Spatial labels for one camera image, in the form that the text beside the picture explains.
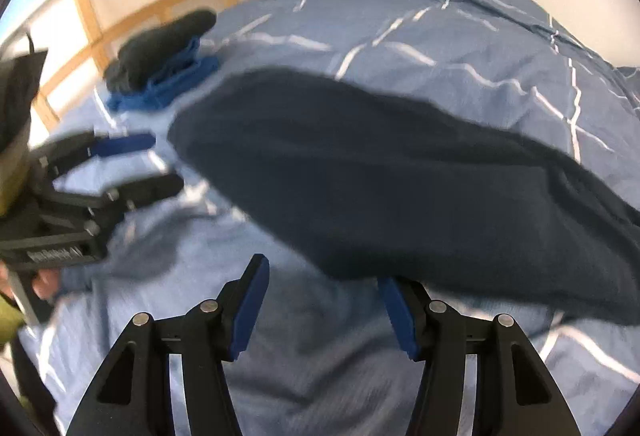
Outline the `person's left hand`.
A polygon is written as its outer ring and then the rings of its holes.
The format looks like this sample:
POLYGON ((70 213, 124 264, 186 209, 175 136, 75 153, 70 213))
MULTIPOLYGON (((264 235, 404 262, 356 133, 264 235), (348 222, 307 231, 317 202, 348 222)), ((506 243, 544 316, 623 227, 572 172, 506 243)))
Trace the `person's left hand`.
MULTIPOLYGON (((61 271, 58 269, 43 269, 36 277, 32 278, 32 289, 41 300, 49 300, 58 293, 60 287, 61 271)), ((4 263, 0 264, 1 293, 10 301, 14 300, 14 293, 9 284, 9 271, 4 263)))

